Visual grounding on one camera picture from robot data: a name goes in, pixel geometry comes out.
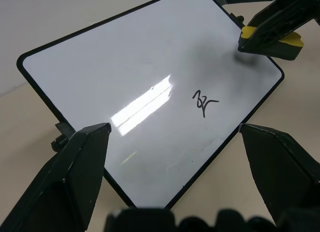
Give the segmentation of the yellow and black eraser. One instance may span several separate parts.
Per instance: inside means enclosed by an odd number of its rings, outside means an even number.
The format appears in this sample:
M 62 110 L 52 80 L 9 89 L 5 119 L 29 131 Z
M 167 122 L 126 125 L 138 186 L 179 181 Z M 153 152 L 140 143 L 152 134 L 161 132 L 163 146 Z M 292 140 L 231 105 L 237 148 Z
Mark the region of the yellow and black eraser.
M 301 36 L 296 32 L 291 32 L 270 46 L 260 49 L 245 49 L 245 45 L 248 43 L 250 36 L 253 35 L 255 30 L 256 27 L 252 26 L 244 26 L 241 29 L 241 34 L 238 41 L 238 51 L 292 61 L 296 59 L 304 46 Z

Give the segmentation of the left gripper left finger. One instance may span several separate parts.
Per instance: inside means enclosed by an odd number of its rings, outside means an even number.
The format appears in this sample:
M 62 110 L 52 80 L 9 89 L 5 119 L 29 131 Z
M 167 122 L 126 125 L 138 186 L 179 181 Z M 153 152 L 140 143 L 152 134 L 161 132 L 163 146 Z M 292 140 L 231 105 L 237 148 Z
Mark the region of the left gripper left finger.
M 85 127 L 38 172 L 0 232 L 85 232 L 104 176 L 111 125 Z

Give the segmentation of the small black-framed whiteboard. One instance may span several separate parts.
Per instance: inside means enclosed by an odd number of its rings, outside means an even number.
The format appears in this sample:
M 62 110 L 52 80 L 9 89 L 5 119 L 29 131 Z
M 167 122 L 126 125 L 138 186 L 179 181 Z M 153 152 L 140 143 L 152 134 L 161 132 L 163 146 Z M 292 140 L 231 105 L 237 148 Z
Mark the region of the small black-framed whiteboard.
M 105 178 L 127 205 L 171 208 L 284 79 L 240 33 L 216 0 L 152 0 L 16 65 L 74 130 L 111 123 Z

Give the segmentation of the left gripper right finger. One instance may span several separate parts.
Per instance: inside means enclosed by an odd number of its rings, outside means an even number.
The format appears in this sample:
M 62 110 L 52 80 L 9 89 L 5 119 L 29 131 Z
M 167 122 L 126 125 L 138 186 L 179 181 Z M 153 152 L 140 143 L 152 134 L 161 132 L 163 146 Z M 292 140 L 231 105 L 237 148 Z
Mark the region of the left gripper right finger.
M 241 124 L 255 185 L 278 229 L 320 229 L 320 163 L 288 133 Z

